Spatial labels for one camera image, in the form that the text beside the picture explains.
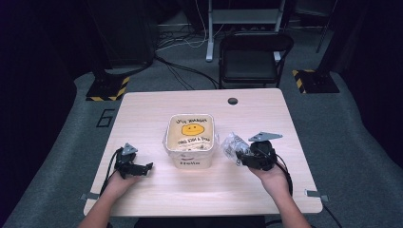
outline black chair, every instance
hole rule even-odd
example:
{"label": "black chair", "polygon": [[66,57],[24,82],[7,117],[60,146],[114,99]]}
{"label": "black chair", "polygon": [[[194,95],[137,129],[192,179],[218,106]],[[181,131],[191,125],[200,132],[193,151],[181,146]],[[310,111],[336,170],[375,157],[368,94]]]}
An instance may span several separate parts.
{"label": "black chair", "polygon": [[[235,33],[220,43],[220,80],[233,84],[279,86],[285,58],[294,40],[284,33]],[[275,60],[274,52],[280,53]]]}
{"label": "black chair", "polygon": [[289,12],[290,16],[288,16],[284,29],[287,29],[291,15],[296,15],[300,18],[317,19],[323,22],[324,26],[321,31],[319,45],[317,46],[317,53],[319,53],[335,11],[337,0],[293,0],[292,5]]}

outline hand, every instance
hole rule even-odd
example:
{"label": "hand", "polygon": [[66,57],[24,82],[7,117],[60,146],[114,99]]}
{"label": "hand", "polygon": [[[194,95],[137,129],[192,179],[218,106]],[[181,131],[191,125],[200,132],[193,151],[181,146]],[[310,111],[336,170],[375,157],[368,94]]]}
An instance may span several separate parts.
{"label": "hand", "polygon": [[249,168],[260,180],[266,192],[274,199],[289,194],[284,172],[276,165],[268,171]]}
{"label": "hand", "polygon": [[109,197],[113,200],[117,200],[131,185],[138,182],[140,179],[140,176],[127,177],[126,179],[123,179],[119,171],[116,171],[110,177],[103,195],[106,195],[106,197]]}

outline gray carpet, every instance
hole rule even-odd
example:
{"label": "gray carpet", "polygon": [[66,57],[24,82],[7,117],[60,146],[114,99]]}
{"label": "gray carpet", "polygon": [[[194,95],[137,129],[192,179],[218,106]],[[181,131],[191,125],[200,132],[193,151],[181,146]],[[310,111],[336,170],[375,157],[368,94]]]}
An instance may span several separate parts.
{"label": "gray carpet", "polygon": [[[332,73],[340,93],[300,94],[297,89],[292,70],[316,68],[329,37],[321,53],[315,54],[317,33],[290,32],[296,44],[286,61],[280,89],[317,189],[331,199],[326,205],[343,227],[403,227],[403,170],[389,159],[362,125],[355,101],[340,76]],[[199,48],[171,47],[157,54],[217,80],[217,47],[213,63],[204,61],[206,43]],[[195,89],[214,89],[200,75],[178,72]],[[4,227],[76,227],[83,219],[85,202],[79,198],[92,185],[111,130],[111,127],[96,127],[96,124],[105,109],[115,109],[108,112],[115,117],[121,103],[86,102],[86,92],[93,79],[88,73],[75,81],[77,97],[65,126]],[[155,62],[130,77],[126,91],[185,89],[165,65]],[[324,210],[307,218],[316,227],[336,227]],[[114,227],[133,227],[136,220],[112,218],[111,222]]]}

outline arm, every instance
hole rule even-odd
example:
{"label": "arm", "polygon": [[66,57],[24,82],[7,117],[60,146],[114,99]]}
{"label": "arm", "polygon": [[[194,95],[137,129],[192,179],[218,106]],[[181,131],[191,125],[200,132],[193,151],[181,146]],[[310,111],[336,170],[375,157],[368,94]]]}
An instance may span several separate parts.
{"label": "arm", "polygon": [[110,211],[115,201],[121,197],[131,185],[140,179],[140,177],[136,176],[124,180],[119,172],[115,172],[112,177],[110,177],[104,193],[97,202],[95,202],[91,210],[89,210],[79,227],[107,227]]}
{"label": "arm", "polygon": [[264,189],[273,198],[284,227],[311,227],[290,196],[288,183],[281,169],[276,165],[269,171],[249,169],[261,180]]}

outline yellow smiley face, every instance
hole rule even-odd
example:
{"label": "yellow smiley face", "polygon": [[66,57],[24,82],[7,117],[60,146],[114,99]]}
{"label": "yellow smiley face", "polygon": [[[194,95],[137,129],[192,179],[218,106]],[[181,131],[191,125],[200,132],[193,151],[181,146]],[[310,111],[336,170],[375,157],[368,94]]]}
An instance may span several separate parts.
{"label": "yellow smiley face", "polygon": [[182,127],[182,134],[187,136],[199,135],[204,131],[204,127],[197,123],[191,123]]}

